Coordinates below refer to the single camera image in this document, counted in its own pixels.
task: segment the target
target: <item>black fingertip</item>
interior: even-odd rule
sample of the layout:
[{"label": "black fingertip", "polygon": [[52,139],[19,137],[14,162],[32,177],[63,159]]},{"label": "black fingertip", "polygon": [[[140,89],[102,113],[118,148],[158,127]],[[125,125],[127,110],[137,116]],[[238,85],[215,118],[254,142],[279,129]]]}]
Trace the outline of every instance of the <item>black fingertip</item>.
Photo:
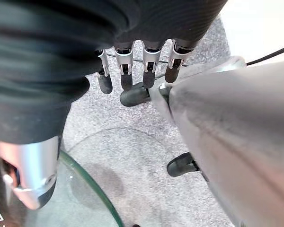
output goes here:
[{"label": "black fingertip", "polygon": [[151,88],[155,83],[155,73],[154,72],[144,72],[143,74],[143,84],[145,88]]},{"label": "black fingertip", "polygon": [[98,77],[98,81],[100,89],[104,94],[108,95],[113,91],[113,84],[110,75],[108,75],[107,77],[105,75],[101,75],[100,77]]},{"label": "black fingertip", "polygon": [[142,82],[135,84],[132,89],[124,91],[120,95],[121,104],[127,107],[146,103],[150,100],[150,95]]},{"label": "black fingertip", "polygon": [[170,69],[169,67],[166,68],[165,71],[165,81],[168,83],[173,83],[176,81],[179,74],[179,70],[177,68]]},{"label": "black fingertip", "polygon": [[121,86],[124,91],[128,91],[133,86],[133,77],[131,74],[124,73],[121,75]]}]

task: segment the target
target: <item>rubber fingertip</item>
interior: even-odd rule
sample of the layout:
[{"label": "rubber fingertip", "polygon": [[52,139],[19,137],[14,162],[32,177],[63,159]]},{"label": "rubber fingertip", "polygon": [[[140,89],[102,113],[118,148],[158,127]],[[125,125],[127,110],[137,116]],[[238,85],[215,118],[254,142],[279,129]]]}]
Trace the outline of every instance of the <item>rubber fingertip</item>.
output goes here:
[{"label": "rubber fingertip", "polygon": [[143,85],[145,88],[151,88],[155,83],[155,73],[154,72],[144,72],[143,73]]},{"label": "rubber fingertip", "polygon": [[98,82],[100,89],[104,94],[108,95],[113,91],[113,84],[110,75],[108,75],[107,77],[101,75],[101,77],[98,77]]},{"label": "rubber fingertip", "polygon": [[121,75],[121,86],[124,91],[128,91],[133,86],[133,77],[131,74],[125,73],[124,75]]},{"label": "rubber fingertip", "polygon": [[165,81],[168,83],[173,83],[176,81],[179,74],[179,70],[176,68],[170,69],[169,67],[166,68],[165,71]]}]

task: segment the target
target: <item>robotic finger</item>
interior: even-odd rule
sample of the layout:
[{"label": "robotic finger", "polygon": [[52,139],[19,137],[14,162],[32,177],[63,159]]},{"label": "robotic finger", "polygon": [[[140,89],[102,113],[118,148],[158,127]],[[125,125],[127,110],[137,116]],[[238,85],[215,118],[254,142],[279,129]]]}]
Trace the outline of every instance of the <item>robotic finger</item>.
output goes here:
[{"label": "robotic finger", "polygon": [[172,49],[169,54],[169,64],[165,72],[165,80],[168,83],[176,81],[180,68],[190,53],[194,50],[195,43],[176,39],[173,40]]},{"label": "robotic finger", "polygon": [[101,91],[108,95],[113,91],[113,84],[109,75],[107,54],[105,50],[96,51],[96,54],[102,60],[102,67],[97,74],[99,86]]},{"label": "robotic finger", "polygon": [[134,42],[117,43],[114,45],[121,74],[121,86],[124,91],[131,89],[133,86],[133,46]]},{"label": "robotic finger", "polygon": [[156,67],[164,42],[143,41],[143,84],[145,88],[151,88],[155,82]]}]

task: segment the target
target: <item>black cable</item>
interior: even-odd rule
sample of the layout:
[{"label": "black cable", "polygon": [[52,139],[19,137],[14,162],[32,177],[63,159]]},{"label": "black cable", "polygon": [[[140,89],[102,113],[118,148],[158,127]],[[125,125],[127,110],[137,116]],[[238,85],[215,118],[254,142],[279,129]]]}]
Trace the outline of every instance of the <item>black cable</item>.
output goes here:
[{"label": "black cable", "polygon": [[[107,55],[110,56],[110,57],[116,58],[116,56],[114,54],[107,53]],[[137,59],[137,58],[133,58],[133,61],[143,62],[143,60]],[[169,62],[168,61],[159,61],[159,63],[168,64]]]},{"label": "black cable", "polygon": [[265,60],[267,60],[267,59],[273,58],[273,57],[275,57],[275,56],[277,56],[277,55],[280,55],[280,54],[282,54],[282,53],[284,53],[284,48],[282,48],[282,49],[280,49],[280,50],[278,50],[278,51],[276,51],[276,52],[273,52],[273,53],[271,53],[271,54],[269,54],[269,55],[267,55],[267,56],[265,56],[265,57],[263,57],[263,58],[259,58],[259,59],[257,59],[257,60],[248,62],[246,65],[247,65],[247,66],[248,66],[248,65],[253,65],[253,64],[259,63],[259,62],[261,62],[261,61],[265,61]]}]

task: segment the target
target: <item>black fabric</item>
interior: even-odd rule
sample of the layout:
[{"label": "black fabric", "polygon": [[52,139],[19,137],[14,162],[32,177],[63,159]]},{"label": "black fabric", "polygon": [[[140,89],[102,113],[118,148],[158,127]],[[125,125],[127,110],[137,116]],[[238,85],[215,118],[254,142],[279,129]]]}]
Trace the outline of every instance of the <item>black fabric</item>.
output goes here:
[{"label": "black fabric", "polygon": [[94,51],[139,20],[136,1],[0,0],[0,140],[61,134],[71,103],[98,71]]},{"label": "black fabric", "polygon": [[118,37],[132,40],[183,39],[196,43],[204,36],[227,0],[139,0],[138,25]]}]

